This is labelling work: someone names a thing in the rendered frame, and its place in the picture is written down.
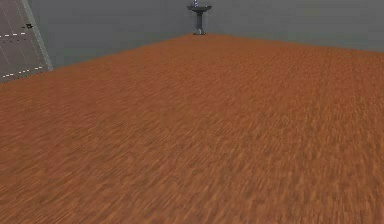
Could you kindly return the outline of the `grey room door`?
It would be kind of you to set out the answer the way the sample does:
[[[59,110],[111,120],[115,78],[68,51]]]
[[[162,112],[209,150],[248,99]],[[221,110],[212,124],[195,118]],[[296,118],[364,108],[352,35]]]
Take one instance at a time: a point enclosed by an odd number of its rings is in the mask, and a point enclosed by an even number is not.
[[[52,70],[28,0],[0,0],[0,83]]]

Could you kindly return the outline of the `dark grey pedestal stand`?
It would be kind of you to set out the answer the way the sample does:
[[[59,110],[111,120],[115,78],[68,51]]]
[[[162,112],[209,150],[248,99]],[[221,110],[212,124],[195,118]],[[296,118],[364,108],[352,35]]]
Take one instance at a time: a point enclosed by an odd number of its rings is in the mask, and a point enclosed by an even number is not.
[[[196,13],[196,25],[193,32],[194,35],[205,35],[203,29],[203,14],[211,9],[211,6],[188,6],[188,10]]]

